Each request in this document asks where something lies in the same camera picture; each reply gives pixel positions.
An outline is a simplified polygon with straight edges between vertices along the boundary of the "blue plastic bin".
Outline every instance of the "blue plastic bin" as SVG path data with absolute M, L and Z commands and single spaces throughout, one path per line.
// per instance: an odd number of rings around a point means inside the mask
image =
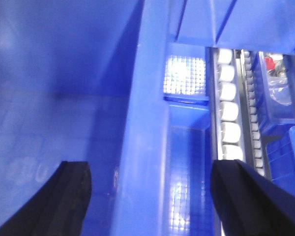
M 82 235 L 109 235 L 142 8 L 0 0 L 0 225 L 61 161 L 88 161 Z
M 270 97 L 264 54 L 258 52 L 252 55 L 260 131 L 263 135 L 283 135 L 295 125 L 293 105 L 282 105 Z
M 295 126 L 266 146 L 272 181 L 295 196 Z
M 263 44 L 236 27 L 254 24 L 242 12 L 260 3 Z M 272 49 L 295 53 L 284 20 L 295 4 L 269 26 L 263 12 L 285 6 L 271 3 L 0 0 L 0 225 L 60 161 L 85 160 L 93 192 L 82 236 L 219 235 L 209 94 L 165 100 L 166 60 L 206 57 L 204 46 L 266 50 L 273 24 Z

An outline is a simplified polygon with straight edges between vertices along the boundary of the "white roller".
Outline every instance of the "white roller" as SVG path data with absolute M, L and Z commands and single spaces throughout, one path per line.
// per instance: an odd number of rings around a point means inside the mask
M 243 154 L 240 147 L 235 145 L 223 145 L 223 158 L 225 160 L 235 160 L 239 159 L 243 161 Z
M 254 140 L 254 148 L 256 149 L 261 148 L 261 142 L 259 140 Z
M 253 85 L 248 85 L 248 91 L 249 91 L 249 92 L 252 92 L 252 91 L 254 91 L 254 90 L 255 90 L 255 88 L 254 88 Z
M 256 100 L 255 99 L 250 99 L 249 100 L 249 106 L 254 107 L 256 105 Z
M 222 122 L 222 141 L 225 143 L 237 143 L 240 139 L 240 126 L 232 122 Z
M 262 168 L 264 166 L 264 161 L 261 158 L 256 158 L 255 161 L 257 168 Z
M 250 107 L 250 114 L 254 115 L 255 113 L 257 113 L 257 109 L 255 107 Z
M 261 175 L 261 176 L 265 176 L 265 171 L 263 168 L 257 168 L 257 172 Z
M 251 58 L 250 57 L 245 58 L 245 64 L 250 64 L 250 63 L 251 63 Z
M 254 92 L 248 92 L 248 98 L 249 99 L 255 99 L 255 93 Z
M 232 83 L 220 83 L 220 100 L 233 101 L 236 96 L 236 86 Z
M 232 65 L 219 65 L 218 73 L 219 73 L 219 81 L 231 82 L 234 79 L 235 69 Z
M 251 122 L 256 123 L 258 121 L 257 115 L 251 115 L 250 120 L 251 120 Z
M 246 71 L 246 77 L 252 77 L 252 71 L 251 70 Z
M 253 85 L 253 83 L 254 83 L 254 78 L 252 78 L 252 77 L 246 77 L 246 80 L 247 80 L 247 84 L 249 84 L 249 85 Z
M 255 158 L 261 158 L 262 157 L 262 152 L 260 149 L 255 149 Z
M 233 52 L 231 49 L 219 48 L 217 63 L 218 64 L 230 64 L 232 61 Z
M 246 70 L 251 70 L 251 64 L 245 64 L 245 69 Z
M 244 55 L 245 55 L 246 58 L 249 57 L 250 56 L 249 51 L 244 51 Z
M 251 131 L 258 131 L 258 124 L 257 123 L 251 123 L 250 127 L 251 127 Z
M 235 121 L 238 117 L 238 105 L 234 102 L 221 102 L 221 120 Z
M 252 132 L 252 139 L 259 140 L 260 139 L 260 132 L 259 131 Z

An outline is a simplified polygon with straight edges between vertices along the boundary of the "blue crate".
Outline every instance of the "blue crate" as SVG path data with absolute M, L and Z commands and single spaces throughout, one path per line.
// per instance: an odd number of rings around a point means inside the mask
M 266 146 L 272 181 L 295 196 L 295 126 Z
M 88 161 L 82 235 L 109 235 L 143 2 L 0 0 L 0 225 Z
M 270 97 L 264 54 L 254 53 L 252 59 L 260 131 L 263 135 L 283 135 L 295 125 L 293 105 L 282 105 Z
M 207 107 L 170 104 L 170 236 L 213 235 L 212 165 Z

